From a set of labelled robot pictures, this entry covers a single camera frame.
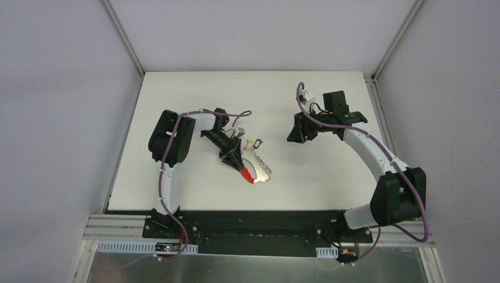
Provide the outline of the yellow tagged key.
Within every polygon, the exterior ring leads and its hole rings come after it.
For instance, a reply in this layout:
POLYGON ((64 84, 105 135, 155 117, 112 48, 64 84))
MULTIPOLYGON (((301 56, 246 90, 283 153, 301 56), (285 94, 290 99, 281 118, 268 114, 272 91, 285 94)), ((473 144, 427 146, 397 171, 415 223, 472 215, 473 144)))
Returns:
POLYGON ((253 150, 254 149, 254 141, 253 140, 247 140, 244 149, 245 150, 253 150))

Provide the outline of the black tagged key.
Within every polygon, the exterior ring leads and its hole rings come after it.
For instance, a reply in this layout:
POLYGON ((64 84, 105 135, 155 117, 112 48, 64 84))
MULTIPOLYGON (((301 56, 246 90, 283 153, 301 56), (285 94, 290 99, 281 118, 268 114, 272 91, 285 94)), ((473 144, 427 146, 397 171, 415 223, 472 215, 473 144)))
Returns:
POLYGON ((263 143, 263 141, 262 141, 261 139, 256 139, 256 140, 254 141, 254 143, 253 143, 252 148, 253 148, 254 150, 258 149, 258 148, 261 146, 261 144, 262 144, 262 143, 263 143))

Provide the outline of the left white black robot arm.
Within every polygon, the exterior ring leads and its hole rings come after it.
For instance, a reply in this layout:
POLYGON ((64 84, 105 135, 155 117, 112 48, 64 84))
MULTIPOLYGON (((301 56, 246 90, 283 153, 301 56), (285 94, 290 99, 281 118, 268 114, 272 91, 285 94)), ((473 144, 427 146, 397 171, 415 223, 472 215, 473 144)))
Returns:
POLYGON ((157 230, 165 238, 174 238, 179 230, 186 232, 184 224, 175 216, 180 208, 175 173, 188 156, 194 133, 199 132, 201 137, 206 137, 219 149, 219 158, 224 164, 237 170, 250 182, 254 180, 243 162, 241 139, 236 134, 229 136, 223 131, 230 117, 238 119, 250 114, 250 110, 229 114, 222 108, 212 111, 202 108, 185 113, 162 112, 150 136, 148 150, 158 169, 158 197, 153 209, 164 215, 157 224, 157 230))

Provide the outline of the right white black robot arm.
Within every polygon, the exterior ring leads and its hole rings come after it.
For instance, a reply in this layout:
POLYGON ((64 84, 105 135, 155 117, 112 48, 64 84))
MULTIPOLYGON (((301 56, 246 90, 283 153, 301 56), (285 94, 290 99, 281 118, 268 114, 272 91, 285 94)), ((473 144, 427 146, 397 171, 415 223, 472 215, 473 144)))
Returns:
POLYGON ((287 141, 303 144, 319 133, 335 134, 358 154, 376 181, 369 203, 346 210, 336 223, 334 232, 339 240, 352 240, 360 228, 395 225, 423 216, 425 172, 398 161, 375 137, 367 118, 350 110, 343 91, 323 94, 324 106, 319 111, 314 110, 314 96, 302 84, 296 99, 300 112, 294 115, 287 141))

